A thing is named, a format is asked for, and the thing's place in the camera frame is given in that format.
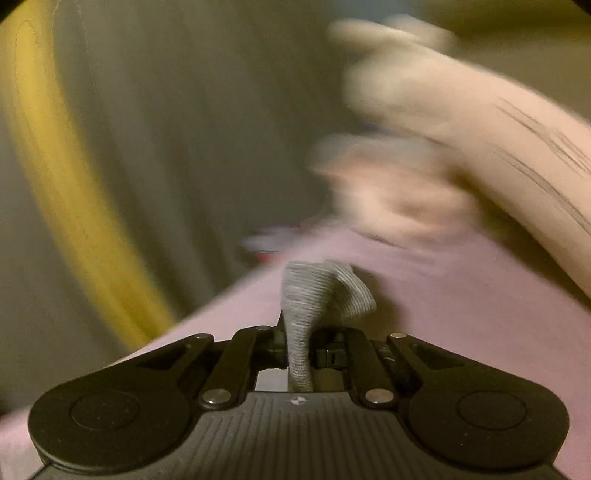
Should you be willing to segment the long pink plush pillow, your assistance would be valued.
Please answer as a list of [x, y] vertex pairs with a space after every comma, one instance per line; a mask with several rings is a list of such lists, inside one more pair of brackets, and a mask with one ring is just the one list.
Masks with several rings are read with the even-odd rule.
[[410, 16], [338, 20], [329, 38], [360, 54], [344, 97], [373, 126], [325, 140], [314, 165], [354, 229], [430, 249], [466, 229], [486, 197], [589, 289], [587, 121], [454, 58], [451, 32]]

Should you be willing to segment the pink purple bed blanket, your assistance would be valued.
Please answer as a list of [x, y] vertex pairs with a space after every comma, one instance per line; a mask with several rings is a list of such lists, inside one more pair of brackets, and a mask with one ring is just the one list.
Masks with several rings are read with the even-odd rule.
[[331, 228], [290, 258], [349, 263], [372, 289], [378, 310], [350, 328], [376, 348], [393, 407], [356, 405], [341, 372], [317, 367], [317, 393], [266, 369], [235, 408], [200, 408], [223, 342], [283, 315], [276, 264], [4, 421], [2, 477], [589, 477], [590, 303], [532, 240], [474, 234], [420, 256]]

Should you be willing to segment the storage box with red contents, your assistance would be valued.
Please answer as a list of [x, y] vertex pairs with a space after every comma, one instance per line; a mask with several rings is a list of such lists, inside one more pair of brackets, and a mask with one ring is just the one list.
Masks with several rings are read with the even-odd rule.
[[273, 263], [295, 242], [310, 233], [311, 227], [304, 224], [264, 227], [242, 239], [240, 248], [253, 264]]

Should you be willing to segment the grey green curtain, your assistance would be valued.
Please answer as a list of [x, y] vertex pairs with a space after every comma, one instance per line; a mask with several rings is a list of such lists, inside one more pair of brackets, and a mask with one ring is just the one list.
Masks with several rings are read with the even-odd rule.
[[[311, 227], [283, 262], [331, 228], [420, 256], [474, 234], [501, 246], [527, 237], [590, 303], [590, 287], [580, 289], [486, 197], [466, 229], [425, 250], [370, 237], [339, 214], [327, 180], [315, 173], [318, 148], [373, 126], [346, 104], [346, 71], [360, 54], [329, 38], [328, 2], [55, 2], [57, 73], [68, 108], [172, 308], [167, 332], [249, 277], [254, 267], [242, 239], [277, 225]], [[451, 55], [590, 125], [588, 28], [455, 40]], [[1, 106], [2, 408], [26, 408], [53, 386], [136, 350], [116, 337], [61, 255]]]

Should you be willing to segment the yellow curtain stripe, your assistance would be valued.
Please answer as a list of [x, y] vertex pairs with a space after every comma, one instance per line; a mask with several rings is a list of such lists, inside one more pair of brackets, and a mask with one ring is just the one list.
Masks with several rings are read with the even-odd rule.
[[55, 1], [24, 1], [1, 24], [1, 106], [29, 187], [70, 271], [129, 349], [174, 315], [92, 164], [57, 73]]

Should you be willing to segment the grey sweatpants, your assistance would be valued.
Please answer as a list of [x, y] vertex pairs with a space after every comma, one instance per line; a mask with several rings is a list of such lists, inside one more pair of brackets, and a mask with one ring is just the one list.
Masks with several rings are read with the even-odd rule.
[[297, 392], [311, 392], [311, 335], [324, 327], [348, 327], [373, 313], [377, 302], [349, 264], [291, 261], [283, 270], [280, 306], [290, 385]]

